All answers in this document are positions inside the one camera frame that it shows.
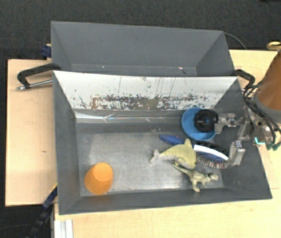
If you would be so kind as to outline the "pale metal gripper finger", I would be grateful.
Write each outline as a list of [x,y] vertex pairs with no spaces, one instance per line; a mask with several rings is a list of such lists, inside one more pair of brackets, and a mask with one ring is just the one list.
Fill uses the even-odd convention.
[[229,148],[228,164],[230,166],[239,166],[242,162],[245,149],[241,141],[234,141]]
[[217,123],[215,124],[215,133],[220,134],[224,127],[236,127],[237,120],[234,113],[219,114]]

